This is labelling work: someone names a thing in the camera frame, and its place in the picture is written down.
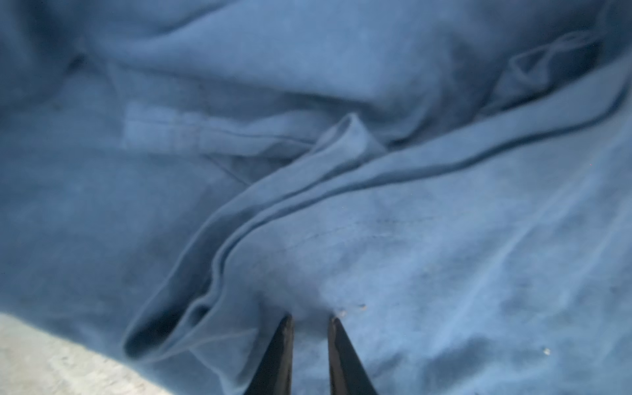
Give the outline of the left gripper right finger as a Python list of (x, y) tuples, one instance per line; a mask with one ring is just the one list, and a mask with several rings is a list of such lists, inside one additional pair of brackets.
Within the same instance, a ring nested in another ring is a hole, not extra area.
[(377, 395), (339, 318), (328, 326), (329, 382), (332, 395)]

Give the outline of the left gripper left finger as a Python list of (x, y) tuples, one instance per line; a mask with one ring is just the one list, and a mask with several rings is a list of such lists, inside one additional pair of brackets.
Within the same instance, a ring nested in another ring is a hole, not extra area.
[(291, 393), (294, 320), (286, 315), (277, 326), (245, 395)]

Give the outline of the blue t-shirt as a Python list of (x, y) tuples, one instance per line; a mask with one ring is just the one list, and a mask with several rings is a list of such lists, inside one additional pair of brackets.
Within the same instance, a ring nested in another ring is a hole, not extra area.
[(631, 391), (628, 1), (4, 1), (1, 311), (174, 394)]

